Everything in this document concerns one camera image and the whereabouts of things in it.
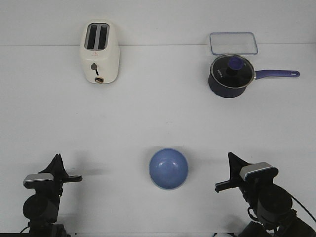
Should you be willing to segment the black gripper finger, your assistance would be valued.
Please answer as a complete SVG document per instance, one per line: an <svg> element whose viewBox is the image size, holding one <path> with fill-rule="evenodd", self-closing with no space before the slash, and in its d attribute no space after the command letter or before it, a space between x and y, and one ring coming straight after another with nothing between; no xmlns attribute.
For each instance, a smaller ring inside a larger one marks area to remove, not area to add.
<svg viewBox="0 0 316 237"><path fill-rule="evenodd" d="M251 163L248 163L242 160L237 155L231 152L231 172L232 173L239 173L243 167L248 166L248 165L251 165Z"/></svg>
<svg viewBox="0 0 316 237"><path fill-rule="evenodd" d="M67 173L67 171L66 171L66 169L64 167L61 154L59 154L59 157L60 157L60 169L61 169L61 171L60 171L61 174L60 175L61 175L61 177L69 177L69 174Z"/></svg>
<svg viewBox="0 0 316 237"><path fill-rule="evenodd" d="M53 176L60 175L62 172L62 157L60 154L56 154L50 164L39 173L50 173Z"/></svg>
<svg viewBox="0 0 316 237"><path fill-rule="evenodd" d="M236 156L234 153L228 153L228 160L229 160L229 167L230 167L230 180L237 180L240 176L240 163L239 157Z"/></svg>

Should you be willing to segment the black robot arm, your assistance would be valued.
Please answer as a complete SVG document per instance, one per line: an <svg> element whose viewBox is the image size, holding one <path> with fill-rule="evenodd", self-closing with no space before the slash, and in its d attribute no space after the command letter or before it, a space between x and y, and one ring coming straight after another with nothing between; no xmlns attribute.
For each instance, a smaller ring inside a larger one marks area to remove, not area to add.
<svg viewBox="0 0 316 237"><path fill-rule="evenodd" d="M248 163L228 153L230 178L215 185L220 192L239 188L248 203L251 222L240 237L314 237L315 230L297 216L292 208L296 198L274 184L278 169L266 162Z"/></svg>
<svg viewBox="0 0 316 237"><path fill-rule="evenodd" d="M31 237L69 237L63 224L57 224L63 184L82 181L81 175L70 176L63 165L61 154L56 154L42 171L29 174L23 186L35 190L23 205L23 215L29 219Z"/></svg>

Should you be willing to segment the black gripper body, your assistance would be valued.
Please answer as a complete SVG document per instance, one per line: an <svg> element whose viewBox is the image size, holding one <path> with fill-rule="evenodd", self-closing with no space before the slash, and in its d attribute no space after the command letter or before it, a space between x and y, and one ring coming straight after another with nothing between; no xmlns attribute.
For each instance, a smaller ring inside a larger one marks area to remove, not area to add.
<svg viewBox="0 0 316 237"><path fill-rule="evenodd" d="M81 175L74 175L69 177L54 177L54 181L46 181L43 185L36 188L36 193L45 195L48 198L60 197L63 192L63 184L71 182L81 182Z"/></svg>
<svg viewBox="0 0 316 237"><path fill-rule="evenodd" d="M241 178L231 178L228 181L223 181L215 184L215 191L219 193L220 191L239 188L243 198L249 205L256 205L258 202L258 187L260 184L259 178L250 178L244 181Z"/></svg>

